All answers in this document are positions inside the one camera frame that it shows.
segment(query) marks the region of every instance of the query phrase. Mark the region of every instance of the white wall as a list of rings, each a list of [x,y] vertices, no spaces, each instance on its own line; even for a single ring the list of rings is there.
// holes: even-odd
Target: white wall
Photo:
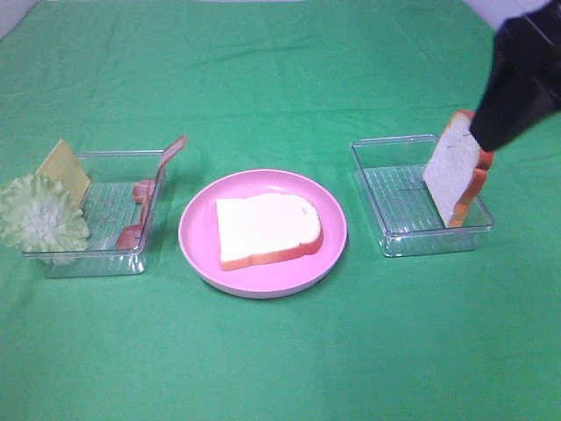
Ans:
[[[38,2],[39,0],[0,0],[0,39]]]
[[[547,0],[464,0],[494,30],[506,18],[533,11],[547,3]]]

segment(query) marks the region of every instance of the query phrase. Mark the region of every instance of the bread standing upright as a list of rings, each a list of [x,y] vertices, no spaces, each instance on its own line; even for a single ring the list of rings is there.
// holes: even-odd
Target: bread standing upright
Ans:
[[[456,111],[423,172],[429,193],[446,227],[464,223],[470,203],[485,184],[493,153],[470,133],[473,111]]]

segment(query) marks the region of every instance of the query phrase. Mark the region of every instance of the green tablecloth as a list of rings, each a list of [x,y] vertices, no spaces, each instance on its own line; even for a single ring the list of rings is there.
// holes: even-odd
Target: green tablecloth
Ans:
[[[0,184],[59,138],[189,142],[144,274],[46,279],[0,246],[0,419],[560,419],[559,117],[496,154],[474,252],[383,257],[352,178],[354,140],[477,106],[492,36],[459,0],[39,4],[0,42]],[[249,168],[345,211],[342,258],[302,293],[230,296],[183,258],[190,198]]]

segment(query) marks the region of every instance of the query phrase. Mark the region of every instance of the pink plate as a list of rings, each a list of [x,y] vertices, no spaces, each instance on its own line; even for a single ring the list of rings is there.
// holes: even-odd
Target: pink plate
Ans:
[[[323,228],[321,248],[298,259],[222,270],[215,201],[271,192],[300,195],[314,204]],[[331,270],[343,252],[347,223],[335,197],[318,183],[287,171],[254,169],[228,175],[201,190],[181,215],[178,235],[188,262],[210,285],[235,296],[273,298],[306,289]]]

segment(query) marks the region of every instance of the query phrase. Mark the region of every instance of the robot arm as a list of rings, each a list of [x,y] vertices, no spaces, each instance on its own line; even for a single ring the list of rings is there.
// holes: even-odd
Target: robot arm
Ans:
[[[494,38],[486,91],[470,131],[485,151],[561,110],[561,0],[508,19]]]

